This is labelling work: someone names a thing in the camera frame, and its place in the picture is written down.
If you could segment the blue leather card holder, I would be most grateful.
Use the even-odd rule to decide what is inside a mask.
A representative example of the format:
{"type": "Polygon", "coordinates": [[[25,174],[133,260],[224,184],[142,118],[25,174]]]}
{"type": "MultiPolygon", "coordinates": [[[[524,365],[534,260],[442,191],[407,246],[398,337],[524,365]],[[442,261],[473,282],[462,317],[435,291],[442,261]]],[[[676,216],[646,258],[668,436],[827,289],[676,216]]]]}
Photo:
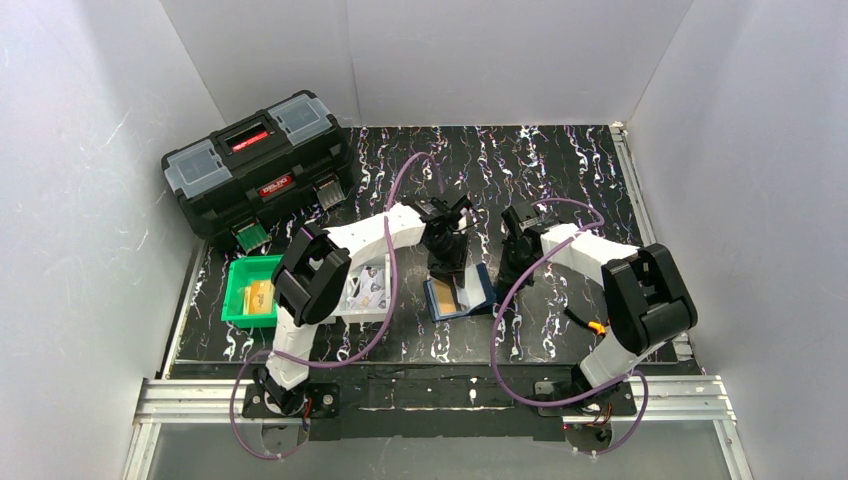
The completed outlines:
{"type": "Polygon", "coordinates": [[[435,310],[434,298],[429,278],[423,282],[425,301],[430,318],[434,323],[473,316],[479,312],[491,309],[496,300],[495,288],[492,285],[488,269],[483,263],[471,265],[465,269],[465,286],[454,285],[457,312],[439,317],[435,310]]]}

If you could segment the gold credit card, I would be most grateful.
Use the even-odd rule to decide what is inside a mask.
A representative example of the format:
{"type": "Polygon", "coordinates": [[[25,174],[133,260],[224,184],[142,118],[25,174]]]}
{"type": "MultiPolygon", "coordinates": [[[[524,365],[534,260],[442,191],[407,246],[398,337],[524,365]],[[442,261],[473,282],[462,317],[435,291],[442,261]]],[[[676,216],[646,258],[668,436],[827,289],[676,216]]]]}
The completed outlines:
{"type": "Polygon", "coordinates": [[[457,312],[457,303],[452,282],[433,278],[431,288],[437,315],[443,317],[457,312]]]}

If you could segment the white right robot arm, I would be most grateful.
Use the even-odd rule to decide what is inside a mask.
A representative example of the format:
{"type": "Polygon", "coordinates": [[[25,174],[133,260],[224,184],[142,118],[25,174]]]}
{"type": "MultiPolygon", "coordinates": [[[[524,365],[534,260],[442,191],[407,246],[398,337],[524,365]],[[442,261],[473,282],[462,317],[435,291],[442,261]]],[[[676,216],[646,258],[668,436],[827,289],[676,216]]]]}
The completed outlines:
{"type": "Polygon", "coordinates": [[[698,313],[670,250],[654,243],[636,247],[590,233],[589,226],[532,227],[532,263],[519,268],[495,317],[490,364],[501,388],[525,405],[554,408],[593,398],[627,379],[647,355],[692,329],[698,313]],[[498,325],[512,297],[545,263],[554,263],[603,288],[608,326],[603,340],[572,369],[571,394],[558,399],[522,397],[508,387],[497,365],[498,325]]]}

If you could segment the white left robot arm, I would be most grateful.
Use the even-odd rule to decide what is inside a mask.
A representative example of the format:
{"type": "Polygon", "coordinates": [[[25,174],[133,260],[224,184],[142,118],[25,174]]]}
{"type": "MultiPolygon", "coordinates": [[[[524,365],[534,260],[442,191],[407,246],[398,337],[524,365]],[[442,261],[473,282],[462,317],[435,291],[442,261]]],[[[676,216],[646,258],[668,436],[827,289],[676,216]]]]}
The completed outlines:
{"type": "Polygon", "coordinates": [[[463,285],[471,207],[467,196],[454,203],[431,197],[341,227],[307,223],[295,234],[270,278],[277,317],[272,350],[253,372],[254,383],[283,415],[301,408],[317,327],[342,301],[352,271],[423,245],[431,277],[463,285]]]}

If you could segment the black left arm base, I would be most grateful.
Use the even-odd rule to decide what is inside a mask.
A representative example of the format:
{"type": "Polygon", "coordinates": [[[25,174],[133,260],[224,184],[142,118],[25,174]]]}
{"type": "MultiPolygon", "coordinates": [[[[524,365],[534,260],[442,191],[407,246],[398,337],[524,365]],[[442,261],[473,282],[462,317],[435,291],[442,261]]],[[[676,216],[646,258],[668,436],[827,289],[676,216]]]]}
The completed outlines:
{"type": "Polygon", "coordinates": [[[283,395],[283,403],[262,386],[249,384],[244,399],[237,401],[241,416],[249,419],[325,419],[338,415],[341,389],[333,383],[306,382],[283,395]]]}

